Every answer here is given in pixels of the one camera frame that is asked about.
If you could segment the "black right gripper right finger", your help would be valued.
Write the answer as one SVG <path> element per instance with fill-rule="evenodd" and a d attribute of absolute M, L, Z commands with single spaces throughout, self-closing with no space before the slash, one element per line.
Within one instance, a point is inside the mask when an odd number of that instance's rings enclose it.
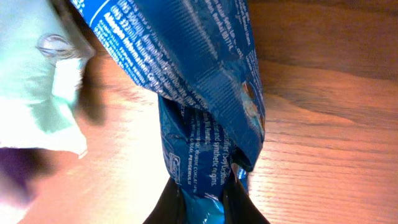
<path fill-rule="evenodd" d="M 234 174 L 230 175 L 224 186 L 222 203 L 226 224 L 270 224 Z"/>

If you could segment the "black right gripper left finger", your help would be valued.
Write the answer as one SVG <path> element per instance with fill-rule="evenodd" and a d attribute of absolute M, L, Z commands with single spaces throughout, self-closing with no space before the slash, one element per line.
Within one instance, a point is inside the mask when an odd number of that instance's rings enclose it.
<path fill-rule="evenodd" d="M 170 178 L 153 211 L 143 224 L 185 224 L 185 200 L 181 188 Z"/>

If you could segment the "blue snack wrapper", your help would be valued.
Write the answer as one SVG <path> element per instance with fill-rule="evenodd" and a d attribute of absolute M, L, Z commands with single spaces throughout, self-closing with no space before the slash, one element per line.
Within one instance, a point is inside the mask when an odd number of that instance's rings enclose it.
<path fill-rule="evenodd" d="M 185 223 L 225 223 L 234 174 L 248 194 L 265 105 L 245 0 L 73 1 L 133 82 L 158 96 L 162 151 Z"/>

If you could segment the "light teal snack packet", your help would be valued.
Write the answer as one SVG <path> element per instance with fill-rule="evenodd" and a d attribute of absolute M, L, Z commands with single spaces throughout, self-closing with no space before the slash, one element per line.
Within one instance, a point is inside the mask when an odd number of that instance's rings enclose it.
<path fill-rule="evenodd" d="M 1 147 L 83 157 L 74 109 L 93 55 L 64 2 L 1 0 Z"/>

